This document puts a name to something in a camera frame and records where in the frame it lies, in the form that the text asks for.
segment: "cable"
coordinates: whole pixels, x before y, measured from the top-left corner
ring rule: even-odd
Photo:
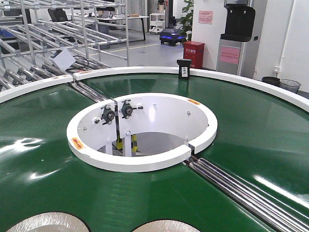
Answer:
[[[117,151],[119,151],[119,152],[122,153],[122,150],[118,149],[114,144],[112,144],[112,146],[113,146]]]
[[[80,68],[70,68],[70,69],[67,69],[66,71],[70,71],[70,70],[74,70],[74,69],[83,69],[83,68],[88,67],[89,61],[88,61],[85,57],[82,57],[82,56],[79,56],[79,55],[76,55],[76,56],[73,56],[73,57],[80,57],[80,58],[83,58],[83,59],[87,62],[87,64],[84,65],[84,66],[82,66],[82,67],[80,67]]]

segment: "white curved guard rail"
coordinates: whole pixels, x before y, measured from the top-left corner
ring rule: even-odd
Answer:
[[[104,119],[95,123],[106,105],[114,109],[112,100],[83,109],[73,117],[67,128],[73,153],[98,168],[117,172],[148,172],[167,168],[188,159],[192,151],[196,154],[205,149],[217,132],[218,123],[213,112],[186,97],[141,93],[115,98],[114,103],[118,106],[119,136],[128,140],[127,146],[124,141],[124,156],[112,155],[112,142],[117,139],[116,120],[110,124],[106,124]],[[130,116],[122,111],[126,106],[133,108]],[[144,132],[175,135],[183,139],[183,145],[152,156],[130,157],[131,135]],[[103,146],[105,153],[98,151]]]

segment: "central circular opening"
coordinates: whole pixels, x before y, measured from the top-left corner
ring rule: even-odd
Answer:
[[[217,119],[201,103],[171,94],[132,94],[93,104],[70,121],[71,150],[111,171],[145,172],[188,159],[213,141]]]

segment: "water dispenser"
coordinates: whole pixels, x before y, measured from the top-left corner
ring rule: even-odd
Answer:
[[[253,78],[267,0],[225,0],[217,71]]]

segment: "computer monitor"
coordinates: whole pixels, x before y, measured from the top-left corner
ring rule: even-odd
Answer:
[[[67,14],[62,9],[48,9],[49,16],[53,22],[65,22],[68,21]]]

